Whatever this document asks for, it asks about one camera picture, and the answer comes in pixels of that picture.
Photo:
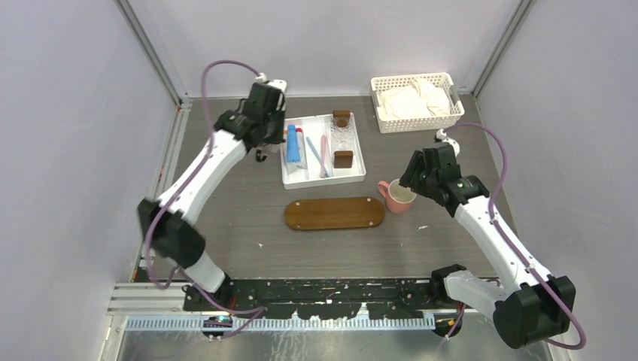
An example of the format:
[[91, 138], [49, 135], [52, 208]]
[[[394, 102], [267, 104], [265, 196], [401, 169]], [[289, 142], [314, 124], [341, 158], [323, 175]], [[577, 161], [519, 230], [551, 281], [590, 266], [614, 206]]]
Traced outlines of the purple mug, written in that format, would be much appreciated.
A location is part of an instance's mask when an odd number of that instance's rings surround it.
[[255, 159], [257, 162], [265, 162], [269, 157], [279, 152], [279, 144], [261, 144], [256, 148]]

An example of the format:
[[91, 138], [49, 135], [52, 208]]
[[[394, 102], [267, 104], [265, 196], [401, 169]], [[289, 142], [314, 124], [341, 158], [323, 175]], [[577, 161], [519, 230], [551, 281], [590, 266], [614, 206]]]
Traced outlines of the pink mug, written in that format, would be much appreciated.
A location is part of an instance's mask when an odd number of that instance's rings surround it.
[[393, 214], [404, 214], [412, 206], [417, 194], [400, 185], [400, 180], [379, 181], [378, 191], [385, 200], [387, 209]]

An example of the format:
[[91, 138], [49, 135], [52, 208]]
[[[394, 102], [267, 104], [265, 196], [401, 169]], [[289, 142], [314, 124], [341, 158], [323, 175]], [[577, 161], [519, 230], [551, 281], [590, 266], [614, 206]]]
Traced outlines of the white plastic tray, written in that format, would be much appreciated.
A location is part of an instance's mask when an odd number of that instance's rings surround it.
[[366, 166], [352, 111], [284, 121], [281, 179], [286, 190], [361, 182]]

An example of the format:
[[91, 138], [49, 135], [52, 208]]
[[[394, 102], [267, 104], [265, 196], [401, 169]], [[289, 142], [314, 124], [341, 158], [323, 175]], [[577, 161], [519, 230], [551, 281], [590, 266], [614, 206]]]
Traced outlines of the oval wooden tray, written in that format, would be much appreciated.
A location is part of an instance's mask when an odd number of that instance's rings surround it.
[[300, 199], [284, 210], [284, 221], [296, 231], [361, 229], [380, 225], [384, 204], [374, 197]]

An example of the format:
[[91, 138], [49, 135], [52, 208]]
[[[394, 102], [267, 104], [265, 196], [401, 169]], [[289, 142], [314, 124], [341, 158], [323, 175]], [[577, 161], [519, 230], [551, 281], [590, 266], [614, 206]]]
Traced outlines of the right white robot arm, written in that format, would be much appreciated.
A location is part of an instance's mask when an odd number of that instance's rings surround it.
[[556, 278], [500, 222], [485, 185], [474, 175], [462, 175], [452, 145], [439, 142], [416, 150], [400, 186], [442, 206], [472, 236], [500, 279], [493, 284], [459, 264], [434, 270], [429, 295], [436, 307], [460, 302], [474, 308], [513, 349], [564, 334], [574, 325], [573, 282]]

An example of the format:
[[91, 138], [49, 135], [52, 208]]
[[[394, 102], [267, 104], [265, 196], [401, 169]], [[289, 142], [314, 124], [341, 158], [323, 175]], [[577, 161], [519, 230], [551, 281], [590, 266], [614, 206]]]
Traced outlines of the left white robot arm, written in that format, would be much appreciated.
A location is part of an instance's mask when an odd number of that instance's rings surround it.
[[142, 199], [138, 218], [144, 246], [178, 266], [202, 291], [212, 311], [224, 310], [229, 276], [207, 254], [196, 221], [219, 183], [251, 150], [284, 140], [287, 82], [253, 83], [236, 109], [224, 111], [212, 136], [178, 180], [158, 199]]

